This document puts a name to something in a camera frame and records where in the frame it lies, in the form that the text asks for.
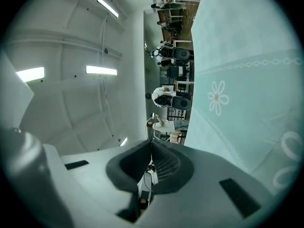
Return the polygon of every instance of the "black cable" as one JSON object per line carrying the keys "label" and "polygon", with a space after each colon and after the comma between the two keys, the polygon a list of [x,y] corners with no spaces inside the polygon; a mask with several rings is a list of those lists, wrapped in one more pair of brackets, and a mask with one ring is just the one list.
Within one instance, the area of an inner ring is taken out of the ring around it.
{"label": "black cable", "polygon": [[143,182],[144,182],[144,185],[146,186],[146,188],[147,188],[149,191],[153,192],[150,188],[147,187],[147,185],[146,185],[146,180],[145,180],[145,178],[144,178],[144,174],[143,174]]}

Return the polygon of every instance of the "black rectangular slot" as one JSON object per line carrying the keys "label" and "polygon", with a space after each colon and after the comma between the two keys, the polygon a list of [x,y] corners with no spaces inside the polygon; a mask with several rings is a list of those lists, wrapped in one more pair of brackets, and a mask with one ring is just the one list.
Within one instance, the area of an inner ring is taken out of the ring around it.
{"label": "black rectangular slot", "polygon": [[238,183],[229,178],[219,182],[243,218],[256,212],[261,206]]}
{"label": "black rectangular slot", "polygon": [[68,170],[71,170],[71,169],[75,169],[75,168],[80,167],[80,166],[83,166],[83,165],[87,165],[88,163],[89,163],[89,162],[87,162],[87,161],[77,161],[77,162],[65,164],[65,167],[66,167]]}

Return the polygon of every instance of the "fluorescent light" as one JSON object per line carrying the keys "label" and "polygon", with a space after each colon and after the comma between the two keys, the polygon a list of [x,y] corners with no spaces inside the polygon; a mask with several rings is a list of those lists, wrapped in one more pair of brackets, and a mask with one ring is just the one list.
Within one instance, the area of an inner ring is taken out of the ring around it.
{"label": "fluorescent light", "polygon": [[118,18],[118,13],[114,9],[112,9],[105,1],[97,0],[97,2],[99,2],[101,5],[103,5],[107,10],[109,10],[111,13],[113,13],[116,18]]}
{"label": "fluorescent light", "polygon": [[106,67],[98,67],[98,66],[86,66],[87,74],[111,74],[117,75],[116,69],[106,68]]}
{"label": "fluorescent light", "polygon": [[125,138],[120,146],[123,146],[125,144],[125,142],[127,142],[127,140],[128,140],[128,138]]}
{"label": "fluorescent light", "polygon": [[44,78],[44,67],[36,67],[16,72],[23,82]]}

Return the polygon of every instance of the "white flower pattern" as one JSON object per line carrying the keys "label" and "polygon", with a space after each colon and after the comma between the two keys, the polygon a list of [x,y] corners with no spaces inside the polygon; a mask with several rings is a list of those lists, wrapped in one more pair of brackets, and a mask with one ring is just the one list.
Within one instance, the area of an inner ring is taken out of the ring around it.
{"label": "white flower pattern", "polygon": [[212,91],[207,94],[208,99],[212,100],[209,106],[209,110],[213,111],[215,108],[215,112],[218,116],[220,116],[222,112],[222,105],[227,105],[229,103],[228,95],[222,95],[225,89],[225,81],[221,81],[217,87],[217,84],[213,81],[212,82]]}

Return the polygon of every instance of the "teal fabric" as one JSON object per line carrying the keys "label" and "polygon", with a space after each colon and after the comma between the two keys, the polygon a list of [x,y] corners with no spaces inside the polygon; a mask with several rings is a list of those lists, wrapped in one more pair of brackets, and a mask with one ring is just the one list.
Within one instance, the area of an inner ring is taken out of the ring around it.
{"label": "teal fabric", "polygon": [[185,145],[215,153],[273,194],[302,161],[303,51],[273,0],[201,0]]}

